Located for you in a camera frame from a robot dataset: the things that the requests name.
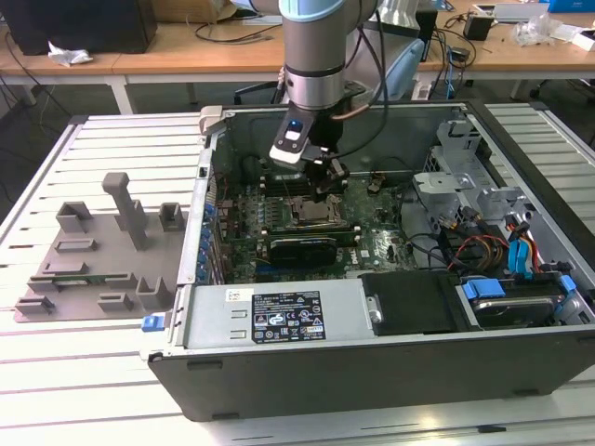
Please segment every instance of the white label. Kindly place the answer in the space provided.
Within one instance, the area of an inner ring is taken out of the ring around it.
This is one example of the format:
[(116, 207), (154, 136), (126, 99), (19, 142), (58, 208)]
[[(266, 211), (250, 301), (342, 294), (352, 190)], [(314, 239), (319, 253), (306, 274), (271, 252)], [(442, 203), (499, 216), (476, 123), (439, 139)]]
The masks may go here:
[(250, 302), (252, 295), (254, 294), (254, 288), (234, 288), (225, 290), (225, 301), (226, 302)]

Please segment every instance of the sticker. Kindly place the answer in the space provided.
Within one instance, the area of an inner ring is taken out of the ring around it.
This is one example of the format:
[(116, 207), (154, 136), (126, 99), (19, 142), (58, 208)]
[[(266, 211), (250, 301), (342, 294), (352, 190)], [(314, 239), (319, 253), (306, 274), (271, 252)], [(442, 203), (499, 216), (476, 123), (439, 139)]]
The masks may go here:
[(235, 288), (225, 290), (226, 302), (249, 302), (252, 300), (254, 288)]
[[(246, 290), (228, 290), (245, 292)], [(251, 295), (252, 340), (271, 342), (326, 339), (323, 306), (318, 291)]]

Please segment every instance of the paper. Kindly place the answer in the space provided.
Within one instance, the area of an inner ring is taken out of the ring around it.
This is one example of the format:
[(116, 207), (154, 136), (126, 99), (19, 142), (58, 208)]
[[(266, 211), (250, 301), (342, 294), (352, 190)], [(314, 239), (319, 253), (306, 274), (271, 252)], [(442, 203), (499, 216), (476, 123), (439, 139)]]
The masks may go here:
[(581, 28), (580, 26), (562, 24), (556, 28), (553, 33), (549, 35), (549, 37), (563, 40), (564, 42), (572, 42), (577, 34), (582, 33), (586, 29), (587, 28)]
[(64, 67), (70, 67), (71, 65), (86, 63), (93, 60), (93, 58), (89, 56), (89, 53), (84, 49), (71, 51), (69, 49), (53, 46), (51, 42), (47, 43), (49, 44), (49, 53), (47, 53), (47, 56)]

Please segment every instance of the computer case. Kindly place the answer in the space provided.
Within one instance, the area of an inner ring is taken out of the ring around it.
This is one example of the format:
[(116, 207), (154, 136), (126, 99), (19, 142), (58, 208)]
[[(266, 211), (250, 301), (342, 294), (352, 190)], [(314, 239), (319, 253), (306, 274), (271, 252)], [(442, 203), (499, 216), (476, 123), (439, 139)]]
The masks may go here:
[(0, 0), (20, 50), (45, 54), (47, 42), (91, 53), (144, 53), (157, 31), (151, 0)]

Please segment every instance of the desk leg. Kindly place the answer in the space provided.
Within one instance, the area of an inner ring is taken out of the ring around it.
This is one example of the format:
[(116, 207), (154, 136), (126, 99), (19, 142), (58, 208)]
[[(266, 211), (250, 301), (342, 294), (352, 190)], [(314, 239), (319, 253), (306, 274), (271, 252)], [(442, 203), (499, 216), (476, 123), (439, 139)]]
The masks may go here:
[(22, 91), (22, 98), (27, 105), (37, 105), (37, 99), (33, 95), (33, 88), (30, 85), (23, 85), (20, 87)]
[(430, 99), (431, 86), (436, 78), (435, 74), (428, 74), (419, 72), (416, 75), (416, 84), (413, 87), (412, 100), (428, 100)]
[(194, 82), (186, 84), (186, 90), (188, 91), (188, 99), (192, 105), (198, 104), (198, 98), (196, 97), (196, 89), (194, 88)]
[(113, 96), (118, 103), (120, 114), (136, 114), (137, 108), (130, 100), (126, 90), (126, 79), (124, 76), (108, 77), (107, 84), (112, 87)]
[(522, 94), (522, 91), (525, 89), (527, 85), (527, 81), (517, 81), (514, 83), (514, 87), (510, 92), (511, 99), (519, 99), (519, 95)]

